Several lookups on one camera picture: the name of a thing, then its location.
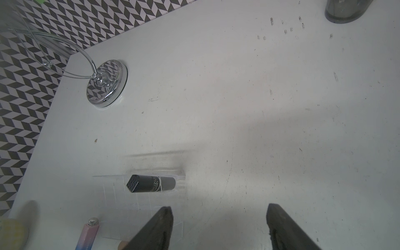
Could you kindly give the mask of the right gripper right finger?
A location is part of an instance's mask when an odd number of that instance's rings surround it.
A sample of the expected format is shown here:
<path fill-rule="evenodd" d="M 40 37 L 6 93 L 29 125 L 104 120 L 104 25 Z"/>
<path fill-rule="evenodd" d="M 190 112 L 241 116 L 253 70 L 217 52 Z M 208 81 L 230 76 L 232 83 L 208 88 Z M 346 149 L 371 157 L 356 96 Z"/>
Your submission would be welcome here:
<path fill-rule="evenodd" d="M 273 250 L 321 250 L 279 204 L 268 205 L 266 222 Z"/>

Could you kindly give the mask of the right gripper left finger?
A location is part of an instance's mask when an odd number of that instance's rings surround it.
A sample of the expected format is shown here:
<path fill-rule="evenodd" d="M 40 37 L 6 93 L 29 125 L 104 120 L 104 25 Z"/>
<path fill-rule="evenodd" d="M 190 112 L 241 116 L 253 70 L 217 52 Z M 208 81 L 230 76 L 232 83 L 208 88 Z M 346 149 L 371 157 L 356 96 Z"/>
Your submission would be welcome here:
<path fill-rule="evenodd" d="M 174 216 L 171 207 L 161 207 L 123 249 L 167 250 L 170 245 L 173 225 Z"/>

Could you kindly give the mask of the clear acrylic lipstick organizer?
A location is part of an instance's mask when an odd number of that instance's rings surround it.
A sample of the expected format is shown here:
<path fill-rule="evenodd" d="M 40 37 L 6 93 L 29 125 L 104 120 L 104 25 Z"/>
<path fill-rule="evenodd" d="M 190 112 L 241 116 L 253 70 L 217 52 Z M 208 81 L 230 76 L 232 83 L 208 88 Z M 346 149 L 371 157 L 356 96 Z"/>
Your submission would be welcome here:
<path fill-rule="evenodd" d="M 131 193 L 126 184 L 132 175 L 174 177 L 176 187 L 171 191 Z M 124 175 L 93 176 L 94 201 L 99 213 L 99 233 L 102 237 L 129 241 L 159 211 L 171 207 L 174 225 L 171 244 L 185 234 L 186 181 L 181 169 L 134 169 Z"/>

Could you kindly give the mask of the pink blue gradient lipstick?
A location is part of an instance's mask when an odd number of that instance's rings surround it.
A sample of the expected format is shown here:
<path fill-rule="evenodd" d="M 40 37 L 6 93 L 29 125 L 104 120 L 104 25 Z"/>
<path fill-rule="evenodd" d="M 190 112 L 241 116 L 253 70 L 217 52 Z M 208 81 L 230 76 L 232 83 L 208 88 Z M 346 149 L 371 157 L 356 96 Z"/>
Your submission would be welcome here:
<path fill-rule="evenodd" d="M 91 250 L 99 227 L 99 220 L 95 217 L 90 218 L 83 226 L 75 250 Z"/>

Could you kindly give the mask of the brown lipstick tube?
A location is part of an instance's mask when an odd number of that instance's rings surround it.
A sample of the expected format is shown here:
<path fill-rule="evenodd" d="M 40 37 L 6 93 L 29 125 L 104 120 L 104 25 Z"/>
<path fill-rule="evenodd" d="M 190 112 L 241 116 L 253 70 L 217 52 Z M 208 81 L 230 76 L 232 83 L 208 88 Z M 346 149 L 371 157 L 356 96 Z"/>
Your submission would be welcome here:
<path fill-rule="evenodd" d="M 121 241 L 118 245 L 117 250 L 123 250 L 128 244 L 129 244 L 129 242 L 127 242 L 127 241 Z"/>

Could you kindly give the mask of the yellow patterned plate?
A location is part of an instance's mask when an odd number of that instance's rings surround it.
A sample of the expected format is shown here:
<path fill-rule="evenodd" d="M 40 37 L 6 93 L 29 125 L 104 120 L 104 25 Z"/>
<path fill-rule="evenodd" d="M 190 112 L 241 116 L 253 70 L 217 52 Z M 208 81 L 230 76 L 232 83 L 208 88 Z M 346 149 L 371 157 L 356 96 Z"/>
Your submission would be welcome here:
<path fill-rule="evenodd" d="M 34 238 L 39 206 L 28 201 L 10 217 L 1 216 L 1 250 L 27 250 Z"/>

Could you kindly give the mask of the grey transparent tumbler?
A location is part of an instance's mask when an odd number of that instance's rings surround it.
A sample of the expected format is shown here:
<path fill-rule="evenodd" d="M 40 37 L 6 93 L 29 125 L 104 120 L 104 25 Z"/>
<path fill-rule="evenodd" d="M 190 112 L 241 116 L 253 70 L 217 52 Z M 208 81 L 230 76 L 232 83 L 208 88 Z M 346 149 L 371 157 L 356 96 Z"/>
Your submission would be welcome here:
<path fill-rule="evenodd" d="M 335 24 L 346 24 L 360 18 L 373 0 L 328 0 L 325 17 Z"/>

